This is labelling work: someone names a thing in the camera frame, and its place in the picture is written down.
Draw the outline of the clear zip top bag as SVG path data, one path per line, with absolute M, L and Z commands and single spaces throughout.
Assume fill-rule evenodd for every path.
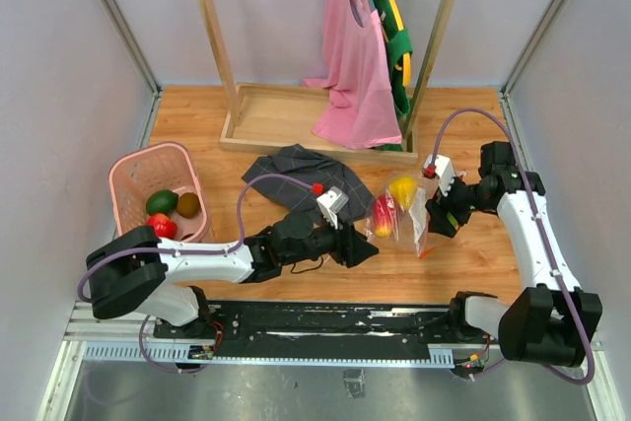
M 390 195 L 388 185 L 392 180 L 402 175 L 409 175 L 418 180 L 418 190 L 413 204 L 408 211 L 403 211 L 395 203 L 397 221 L 394 232 L 387 238 L 377 237 L 374 232 L 372 218 L 373 204 L 381 194 L 387 193 Z M 448 243 L 451 240 L 450 238 L 428 231 L 429 218 L 425 204 L 435 195 L 437 190 L 438 185 L 434 180 L 421 175 L 406 173 L 390 175 L 376 193 L 370 205 L 370 212 L 367 214 L 364 226 L 368 240 L 375 246 L 393 246 L 400 250 L 413 252 L 419 258 L 425 257 L 433 250 Z

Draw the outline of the orange fake fruit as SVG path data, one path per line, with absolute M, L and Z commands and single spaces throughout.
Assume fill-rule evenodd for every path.
M 199 197 L 194 192 L 182 194 L 176 205 L 177 214 L 185 219 L 194 218 L 201 210 Z

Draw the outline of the red fake apple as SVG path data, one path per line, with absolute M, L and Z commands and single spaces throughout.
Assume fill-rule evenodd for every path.
M 178 226 L 164 213 L 156 213 L 149 217 L 146 225 L 152 227 L 157 237 L 173 240 L 177 234 Z

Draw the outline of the dark green fake lime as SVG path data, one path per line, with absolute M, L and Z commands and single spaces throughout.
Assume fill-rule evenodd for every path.
M 171 190 L 163 189 L 149 196 L 145 210 L 149 216 L 155 214 L 171 215 L 177 208 L 179 195 Z

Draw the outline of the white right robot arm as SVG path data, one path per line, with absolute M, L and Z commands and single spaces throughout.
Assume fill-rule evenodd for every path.
M 426 203 L 429 230 L 452 238 L 474 212 L 498 217 L 509 235 L 522 291 L 509 305 L 490 294 L 458 292 L 446 319 L 449 335 L 467 342 L 484 332 L 510 361 L 580 366 L 602 303 L 599 295 L 582 289 L 565 261 L 539 175 L 523 171 L 511 144 L 501 141 L 481 147 L 478 173 L 479 182 L 467 184 L 448 157 L 427 158 L 423 174 L 438 183 Z

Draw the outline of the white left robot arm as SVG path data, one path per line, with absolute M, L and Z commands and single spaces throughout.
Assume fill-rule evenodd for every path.
M 209 330 L 211 314 L 203 292 L 190 285 L 194 281 L 261 283 L 304 260 L 330 256 L 352 268 L 378 252 L 350 222 L 316 226 L 296 212 L 243 242 L 228 244 L 173 241 L 141 226 L 87 257 L 78 292 L 97 319 L 139 313 L 197 338 Z

